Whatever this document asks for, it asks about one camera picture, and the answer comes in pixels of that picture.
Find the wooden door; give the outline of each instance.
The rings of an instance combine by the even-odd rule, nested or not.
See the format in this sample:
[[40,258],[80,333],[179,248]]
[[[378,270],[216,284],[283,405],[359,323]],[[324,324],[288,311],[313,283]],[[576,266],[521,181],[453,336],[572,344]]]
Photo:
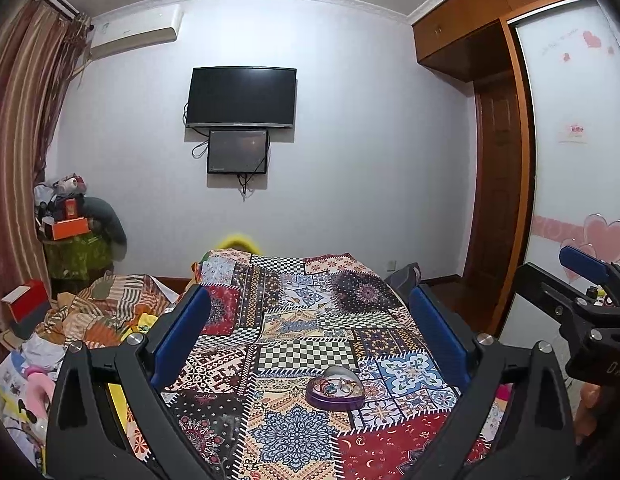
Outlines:
[[496,307],[519,212],[521,124],[514,74],[491,76],[474,85],[477,109],[477,184],[472,234],[463,281],[482,298],[476,314],[490,319]]

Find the orange box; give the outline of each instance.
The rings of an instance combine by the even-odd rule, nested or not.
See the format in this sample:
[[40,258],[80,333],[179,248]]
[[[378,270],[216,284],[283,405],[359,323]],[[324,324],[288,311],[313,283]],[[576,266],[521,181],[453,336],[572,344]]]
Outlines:
[[80,216],[72,220],[62,220],[61,222],[54,222],[52,224],[52,238],[54,240],[69,238],[70,236],[82,235],[89,232],[88,219],[85,218],[85,216]]

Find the television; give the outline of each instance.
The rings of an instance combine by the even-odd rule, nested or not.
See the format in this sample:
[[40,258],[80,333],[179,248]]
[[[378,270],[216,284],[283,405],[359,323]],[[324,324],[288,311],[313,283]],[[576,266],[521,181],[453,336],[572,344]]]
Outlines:
[[264,174],[267,130],[210,130],[207,173]]
[[296,68],[208,66],[192,70],[186,126],[295,125]]

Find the wooden floor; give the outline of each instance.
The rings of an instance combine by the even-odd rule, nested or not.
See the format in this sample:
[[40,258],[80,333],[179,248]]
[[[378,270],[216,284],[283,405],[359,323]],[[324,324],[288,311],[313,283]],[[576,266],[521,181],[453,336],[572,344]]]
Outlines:
[[464,282],[431,285],[437,299],[456,312],[475,332],[486,332],[490,325],[492,306],[486,304],[485,295]]

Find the striped curtain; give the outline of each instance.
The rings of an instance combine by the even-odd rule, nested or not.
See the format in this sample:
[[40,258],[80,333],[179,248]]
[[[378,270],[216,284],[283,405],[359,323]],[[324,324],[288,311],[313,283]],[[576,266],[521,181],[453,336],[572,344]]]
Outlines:
[[[59,86],[59,53],[69,27],[45,2],[17,0],[0,29],[0,298],[30,278],[42,280],[49,292],[32,188],[58,119],[56,113],[50,120],[60,104],[50,104],[49,94]],[[0,301],[0,331],[9,322]],[[0,360],[4,355],[0,346]]]

